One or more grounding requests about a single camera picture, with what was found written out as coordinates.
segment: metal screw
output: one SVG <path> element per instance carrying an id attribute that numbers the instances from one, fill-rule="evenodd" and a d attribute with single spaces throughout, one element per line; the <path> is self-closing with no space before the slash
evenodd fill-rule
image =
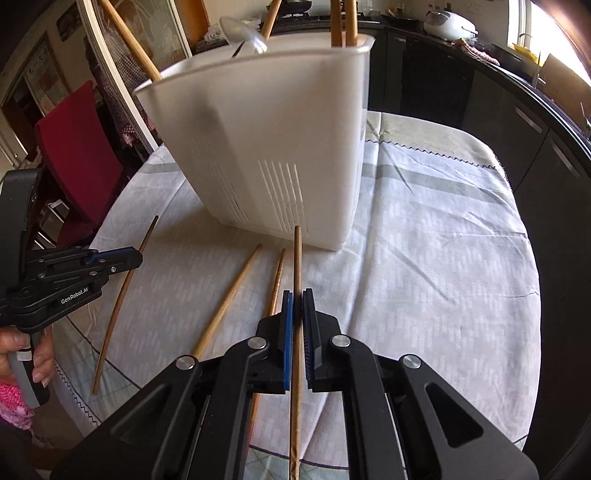
<path id="1" fill-rule="evenodd" d="M 179 370 L 191 370 L 195 366 L 195 359 L 189 355 L 183 355 L 177 358 L 175 363 Z"/>
<path id="2" fill-rule="evenodd" d="M 334 346 L 338 346 L 341 348 L 345 348 L 351 345 L 351 339 L 346 335 L 335 335 L 330 339 L 330 341 L 333 342 Z"/>
<path id="3" fill-rule="evenodd" d="M 248 339 L 248 346 L 253 350 L 260 350 L 267 346 L 267 341 L 263 337 L 250 337 Z"/>
<path id="4" fill-rule="evenodd" d="M 421 359 L 416 355 L 406 355 L 402 359 L 402 363 L 407 368 L 418 368 L 421 366 Z"/>

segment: red chair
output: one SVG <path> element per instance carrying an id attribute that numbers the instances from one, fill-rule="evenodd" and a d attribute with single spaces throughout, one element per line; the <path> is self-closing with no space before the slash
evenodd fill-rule
<path id="1" fill-rule="evenodd" d="M 57 247 L 79 244 L 100 227 L 126 180 L 99 122 L 92 82 L 39 120 L 35 136 L 45 165 L 70 206 Z"/>

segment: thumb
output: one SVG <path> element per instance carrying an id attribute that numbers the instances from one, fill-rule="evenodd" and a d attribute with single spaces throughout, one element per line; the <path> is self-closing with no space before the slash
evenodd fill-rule
<path id="1" fill-rule="evenodd" d="M 0 328 L 0 352 L 16 352 L 29 345 L 30 337 L 19 332 L 16 327 Z"/>

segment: white rice cooker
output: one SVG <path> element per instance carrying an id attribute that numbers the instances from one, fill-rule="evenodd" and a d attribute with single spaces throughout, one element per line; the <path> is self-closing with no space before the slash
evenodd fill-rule
<path id="1" fill-rule="evenodd" d="M 428 34 L 446 41 L 473 38 L 478 35 L 476 26 L 472 22 L 453 12 L 429 12 L 423 28 Z"/>

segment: metal spoon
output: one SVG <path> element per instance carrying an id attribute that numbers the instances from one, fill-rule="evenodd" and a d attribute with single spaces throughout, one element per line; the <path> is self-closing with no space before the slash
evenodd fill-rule
<path id="1" fill-rule="evenodd" d="M 220 30 L 226 37 L 226 40 L 230 45 L 238 45 L 238 48 L 232 55 L 234 58 L 240 52 L 242 46 L 246 42 L 251 42 L 252 46 L 258 54 L 265 53 L 267 51 L 267 42 L 262 35 L 257 32 L 254 28 L 232 18 L 232 17 L 220 17 L 219 21 Z"/>

